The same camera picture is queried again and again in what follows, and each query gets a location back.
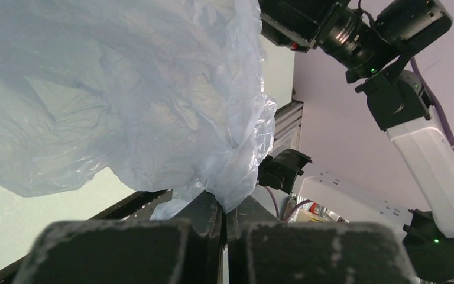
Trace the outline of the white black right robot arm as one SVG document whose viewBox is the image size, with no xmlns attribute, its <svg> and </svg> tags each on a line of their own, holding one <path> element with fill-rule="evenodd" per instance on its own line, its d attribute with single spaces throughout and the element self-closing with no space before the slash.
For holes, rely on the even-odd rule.
<svg viewBox="0 0 454 284">
<path fill-rule="evenodd" d="M 393 1 L 364 22 L 348 1 L 260 1 L 262 34 L 278 46 L 320 48 L 346 67 L 346 81 L 364 93 L 377 126 L 395 145 L 430 209 L 397 208 L 305 169 L 309 156 L 293 149 L 267 157 L 258 183 L 292 193 L 308 180 L 351 212 L 390 226 L 401 238 L 416 275 L 454 283 L 454 136 L 415 56 L 452 26 L 440 1 Z"/>
</svg>

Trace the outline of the blue translucent trash bag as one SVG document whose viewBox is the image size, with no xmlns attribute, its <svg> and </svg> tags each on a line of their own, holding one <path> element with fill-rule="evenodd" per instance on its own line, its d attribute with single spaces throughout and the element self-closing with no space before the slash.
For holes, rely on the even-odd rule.
<svg viewBox="0 0 454 284">
<path fill-rule="evenodd" d="M 257 1 L 0 1 L 0 186 L 204 189 L 225 212 L 273 147 Z"/>
</svg>

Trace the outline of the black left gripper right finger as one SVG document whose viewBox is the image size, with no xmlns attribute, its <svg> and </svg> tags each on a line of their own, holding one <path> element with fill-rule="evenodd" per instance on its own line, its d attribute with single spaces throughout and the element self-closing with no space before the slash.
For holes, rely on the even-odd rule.
<svg viewBox="0 0 454 284">
<path fill-rule="evenodd" d="M 247 197 L 226 215 L 231 283 L 416 283 L 394 232 L 371 222 L 284 223 Z"/>
</svg>

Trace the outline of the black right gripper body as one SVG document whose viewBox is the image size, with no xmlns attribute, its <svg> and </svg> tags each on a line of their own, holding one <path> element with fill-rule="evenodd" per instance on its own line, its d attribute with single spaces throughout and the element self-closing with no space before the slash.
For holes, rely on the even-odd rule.
<svg viewBox="0 0 454 284">
<path fill-rule="evenodd" d="M 315 49 L 337 25 L 349 5 L 349 1 L 335 0 L 264 0 L 258 3 L 262 36 L 276 46 L 297 52 Z"/>
</svg>

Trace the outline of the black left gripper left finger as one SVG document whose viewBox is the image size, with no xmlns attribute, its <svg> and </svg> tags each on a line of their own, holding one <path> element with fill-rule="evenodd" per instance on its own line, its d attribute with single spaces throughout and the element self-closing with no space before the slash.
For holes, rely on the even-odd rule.
<svg viewBox="0 0 454 284">
<path fill-rule="evenodd" d="M 15 283 L 216 283 L 223 211 L 202 192 L 173 218 L 51 224 Z"/>
</svg>

